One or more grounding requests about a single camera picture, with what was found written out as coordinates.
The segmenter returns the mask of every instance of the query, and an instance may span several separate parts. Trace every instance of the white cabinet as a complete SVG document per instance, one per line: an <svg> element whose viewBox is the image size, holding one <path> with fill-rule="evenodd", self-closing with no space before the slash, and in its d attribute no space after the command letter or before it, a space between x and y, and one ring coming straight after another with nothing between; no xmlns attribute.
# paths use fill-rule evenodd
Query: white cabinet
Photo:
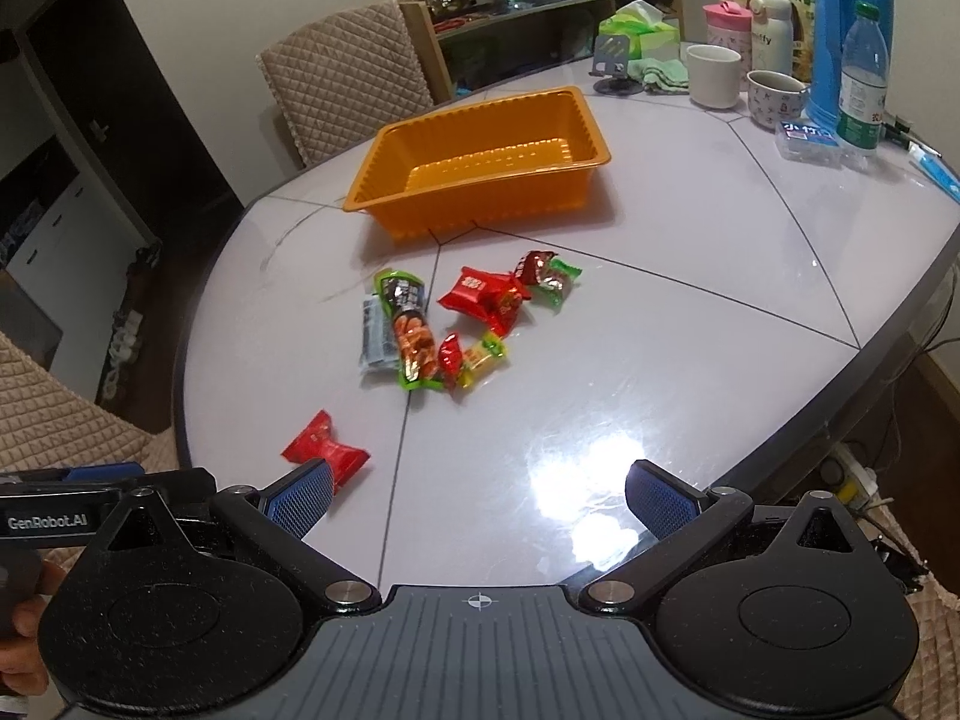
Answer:
<svg viewBox="0 0 960 720"><path fill-rule="evenodd" d="M113 312L136 256L120 220L74 179L8 265L64 337L50 372L76 394L94 399L112 336Z"/></svg>

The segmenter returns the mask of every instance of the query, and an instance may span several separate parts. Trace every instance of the green bottle cap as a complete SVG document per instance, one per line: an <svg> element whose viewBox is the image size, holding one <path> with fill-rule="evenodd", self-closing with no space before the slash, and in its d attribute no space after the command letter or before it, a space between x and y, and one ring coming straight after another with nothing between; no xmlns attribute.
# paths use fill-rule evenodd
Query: green bottle cap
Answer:
<svg viewBox="0 0 960 720"><path fill-rule="evenodd" d="M880 9L871 2L859 0L856 4L856 15L870 19L872 22L878 22L880 20Z"/></svg>

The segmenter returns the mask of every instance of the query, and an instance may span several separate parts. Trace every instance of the table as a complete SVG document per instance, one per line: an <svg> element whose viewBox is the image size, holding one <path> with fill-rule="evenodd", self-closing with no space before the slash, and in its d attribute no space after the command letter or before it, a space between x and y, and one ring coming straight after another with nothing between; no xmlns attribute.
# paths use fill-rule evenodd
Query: table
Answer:
<svg viewBox="0 0 960 720"><path fill-rule="evenodd" d="M960 206L882 148L866 176L784 161L744 106L592 92L589 60L501 95L573 84L613 153L582 212L394 245L339 210L368 143L248 208L203 288L175 392L181 456L264 487L320 409L371 453L306 541L382 591L545 584L650 536L623 480L648 458L691 485L751 488L829 421L904 333L960 247ZM435 335L481 328L436 298L460 267L533 248L584 269L532 305L510 364L463 397L362 380L371 276L431 285Z"/></svg>

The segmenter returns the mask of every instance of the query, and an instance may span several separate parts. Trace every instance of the metal screw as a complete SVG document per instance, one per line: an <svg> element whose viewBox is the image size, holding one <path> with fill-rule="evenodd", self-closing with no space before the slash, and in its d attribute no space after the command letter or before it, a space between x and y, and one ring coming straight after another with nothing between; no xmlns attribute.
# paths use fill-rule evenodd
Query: metal screw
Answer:
<svg viewBox="0 0 960 720"><path fill-rule="evenodd" d="M373 589L366 581L344 579L335 581L326 587L326 597L335 604L361 604L373 595Z"/></svg>
<svg viewBox="0 0 960 720"><path fill-rule="evenodd" d="M625 581L597 581L587 590L590 598L606 607L625 604L635 595L635 591Z"/></svg>

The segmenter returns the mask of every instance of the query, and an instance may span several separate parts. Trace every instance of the human hand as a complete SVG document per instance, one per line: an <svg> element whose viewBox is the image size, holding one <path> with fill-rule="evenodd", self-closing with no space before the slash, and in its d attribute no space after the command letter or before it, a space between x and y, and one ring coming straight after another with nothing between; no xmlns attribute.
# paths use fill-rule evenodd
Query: human hand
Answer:
<svg viewBox="0 0 960 720"><path fill-rule="evenodd" d="M0 641L0 676L4 684L24 696L42 696L50 683L47 667L40 659L37 628L47 602L42 595L53 595L66 576L59 565L45 560L40 571L38 592L13 607L13 627L19 634L13 640Z"/></svg>

